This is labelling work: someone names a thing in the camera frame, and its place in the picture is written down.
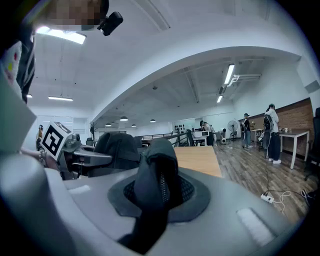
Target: fluorescent ceiling light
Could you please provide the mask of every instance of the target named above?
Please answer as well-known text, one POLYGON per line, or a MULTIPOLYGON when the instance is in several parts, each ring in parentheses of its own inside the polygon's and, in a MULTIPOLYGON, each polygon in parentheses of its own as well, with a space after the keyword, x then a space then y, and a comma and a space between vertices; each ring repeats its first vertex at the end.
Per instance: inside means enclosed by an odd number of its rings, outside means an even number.
POLYGON ((126 116, 122 116, 121 118, 120 118, 120 121, 128 121, 129 119, 126 117, 126 116))
POLYGON ((234 71, 234 68, 235 68, 235 64, 230 64, 229 65, 228 73, 226 74, 226 78, 225 78, 225 81, 224 81, 225 85, 229 83, 229 80, 231 78, 232 72, 234 71))
POLYGON ((67 102, 73 102, 74 100, 72 98, 64 98, 64 97, 48 97, 49 100, 57 100, 57 101, 67 101, 67 102))
POLYGON ((221 101, 221 99, 223 98, 222 95, 219 96, 217 103, 219 103, 221 101))
POLYGON ((70 40, 70 41, 78 43, 80 45, 82 45, 84 43, 84 41, 87 37, 86 35, 80 34, 78 32, 64 33, 62 30, 50 29, 47 26, 42 26, 42 27, 38 28, 36 30, 36 33, 70 40))

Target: ceiling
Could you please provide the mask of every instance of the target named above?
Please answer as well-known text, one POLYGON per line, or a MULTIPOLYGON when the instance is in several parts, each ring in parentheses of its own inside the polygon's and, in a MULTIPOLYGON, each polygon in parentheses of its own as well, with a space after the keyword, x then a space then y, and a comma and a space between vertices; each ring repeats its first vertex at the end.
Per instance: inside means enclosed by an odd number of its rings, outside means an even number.
MULTIPOLYGON (((264 56, 226 57, 178 70, 148 84, 124 99, 116 108, 108 110, 97 120, 96 127, 105 128, 106 123, 114 122, 111 128, 119 128, 119 124, 120 128, 130 128, 132 124, 146 125, 150 117, 155 117, 158 112, 169 113, 173 108, 182 109, 197 103, 215 106, 229 64, 235 64, 233 75, 263 75, 266 61, 268 58, 264 56), (128 117, 129 121, 120 122, 121 116, 128 117)), ((237 82, 227 87, 221 103, 232 100, 244 83, 254 81, 237 82)))
MULTIPOLYGON (((268 6, 268 0, 110 0, 109 13, 120 12, 124 22, 108 37, 98 30, 82 32, 87 37, 80 45, 53 36, 36 35, 36 71, 30 93, 41 91, 42 97, 46 94, 68 96, 73 98, 74 104, 92 108, 96 89, 112 87, 112 84, 106 84, 106 71, 114 60, 126 55, 140 42, 201 14, 253 15, 266 20, 268 6)), ((215 72, 207 72, 206 68, 192 72, 193 79, 201 85, 218 82, 222 68, 219 65, 215 72)), ((163 89, 159 88, 159 94, 166 90, 165 87, 172 87, 172 96, 164 102, 184 102, 193 98, 192 93, 181 92, 177 85, 186 83, 185 76, 164 77, 158 83, 166 84, 162 85, 163 89)), ((200 96, 204 98, 215 93, 212 87, 200 86, 199 89, 203 89, 200 96)))

